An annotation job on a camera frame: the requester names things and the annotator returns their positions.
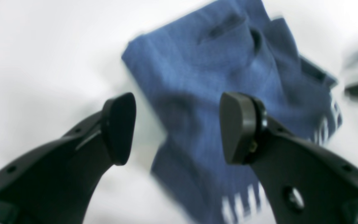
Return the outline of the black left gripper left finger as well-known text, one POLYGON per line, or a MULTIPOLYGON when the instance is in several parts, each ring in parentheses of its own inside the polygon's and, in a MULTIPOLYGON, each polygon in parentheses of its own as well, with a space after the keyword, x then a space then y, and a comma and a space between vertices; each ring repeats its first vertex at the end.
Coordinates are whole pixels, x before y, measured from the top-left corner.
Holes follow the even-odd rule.
POLYGON ((64 136, 0 170, 0 224, 81 224, 104 173, 127 163, 135 97, 108 99, 64 136))

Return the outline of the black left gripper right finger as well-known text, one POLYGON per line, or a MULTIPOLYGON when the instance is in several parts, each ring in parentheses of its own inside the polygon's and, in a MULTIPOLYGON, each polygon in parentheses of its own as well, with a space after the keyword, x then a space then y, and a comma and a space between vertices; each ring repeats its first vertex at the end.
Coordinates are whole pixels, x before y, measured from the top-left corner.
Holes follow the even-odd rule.
POLYGON ((257 98, 224 92, 220 129, 227 164, 249 165, 277 224, 358 224, 358 168, 294 136, 257 98))

